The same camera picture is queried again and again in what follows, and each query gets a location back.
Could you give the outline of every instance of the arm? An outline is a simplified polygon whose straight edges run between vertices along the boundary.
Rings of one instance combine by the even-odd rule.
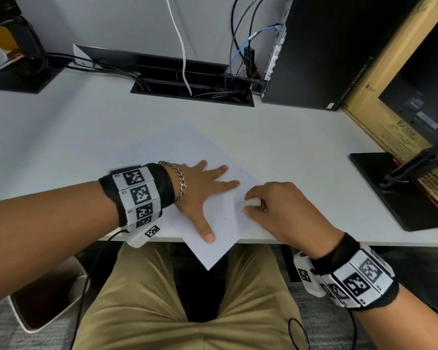
[[[344,233],[334,228],[292,183],[254,187],[245,199],[260,197],[260,208],[244,213],[277,240],[319,259],[334,250]],[[379,349],[438,349],[438,315],[402,285],[390,305],[354,312]]]
[[[204,240],[213,242],[203,203],[212,194],[233,189],[239,183],[216,182],[227,167],[203,171],[205,166],[205,161],[195,167],[179,166],[187,190],[177,207],[192,220]],[[165,168],[177,198],[178,177],[172,168]],[[0,299],[117,227],[116,205],[99,182],[0,201]]]

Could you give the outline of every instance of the trousers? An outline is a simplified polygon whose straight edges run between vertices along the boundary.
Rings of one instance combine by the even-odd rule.
[[[81,321],[75,350],[295,349],[288,321],[298,307],[268,245],[235,245],[216,319],[189,322],[163,243],[123,244],[115,267]],[[298,349],[308,346],[292,329]]]

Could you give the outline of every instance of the gray carpet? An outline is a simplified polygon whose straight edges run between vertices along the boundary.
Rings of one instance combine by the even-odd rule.
[[[188,267],[177,246],[169,247],[174,265]],[[308,294],[301,283],[289,282],[279,246],[272,246],[289,291],[296,300],[311,348],[349,349],[352,341],[352,322],[348,313],[333,306],[327,298]],[[401,282],[429,306],[438,311],[438,248],[396,248],[383,255],[393,266]],[[0,301],[0,350],[68,350],[74,315],[58,320],[40,333],[27,335],[19,327],[6,300]],[[357,349],[375,349],[358,324]]]

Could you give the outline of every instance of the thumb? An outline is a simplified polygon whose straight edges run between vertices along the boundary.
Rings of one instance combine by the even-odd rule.
[[[214,235],[209,223],[206,221],[202,210],[198,215],[190,217],[190,220],[195,225],[196,230],[204,241],[212,243],[216,240],[216,236]]]
[[[253,221],[259,223],[262,228],[266,229],[264,225],[266,223],[267,214],[263,212],[260,208],[257,208],[256,206],[245,206],[242,211]]]

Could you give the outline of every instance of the fingernail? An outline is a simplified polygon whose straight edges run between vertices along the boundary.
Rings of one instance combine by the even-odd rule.
[[[209,235],[206,235],[204,237],[204,240],[207,241],[208,243],[212,243],[214,242],[214,240],[216,240],[216,236],[214,235],[213,232],[211,232]]]

